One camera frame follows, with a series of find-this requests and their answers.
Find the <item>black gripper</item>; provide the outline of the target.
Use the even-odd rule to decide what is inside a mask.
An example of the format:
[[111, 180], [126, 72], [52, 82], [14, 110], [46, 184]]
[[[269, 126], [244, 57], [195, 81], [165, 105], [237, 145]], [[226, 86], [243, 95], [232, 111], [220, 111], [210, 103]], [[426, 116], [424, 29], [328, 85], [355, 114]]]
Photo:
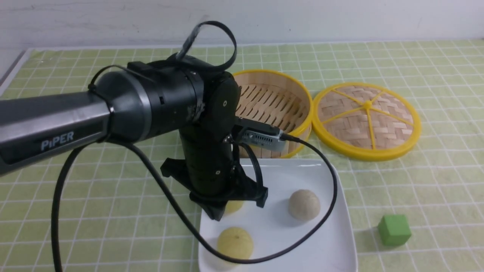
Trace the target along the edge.
[[238, 160], [166, 159], [160, 167], [164, 177], [172, 177], [190, 191], [190, 200], [197, 203], [211, 220], [220, 221], [229, 201], [254, 201], [263, 208], [268, 188], [263, 184], [261, 166], [251, 161], [256, 179], [251, 179]]

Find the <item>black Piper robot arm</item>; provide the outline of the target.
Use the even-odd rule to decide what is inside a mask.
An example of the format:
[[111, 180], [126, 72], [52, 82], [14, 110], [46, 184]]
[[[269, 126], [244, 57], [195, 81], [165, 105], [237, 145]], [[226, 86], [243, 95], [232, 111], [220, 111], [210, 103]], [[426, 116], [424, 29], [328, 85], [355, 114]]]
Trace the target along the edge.
[[164, 162], [163, 176], [216, 221], [230, 200], [263, 208], [268, 188], [240, 165], [240, 93], [226, 69], [171, 57], [130, 62], [84, 92], [2, 100], [1, 175], [95, 142], [134, 144], [177, 130], [184, 159]]

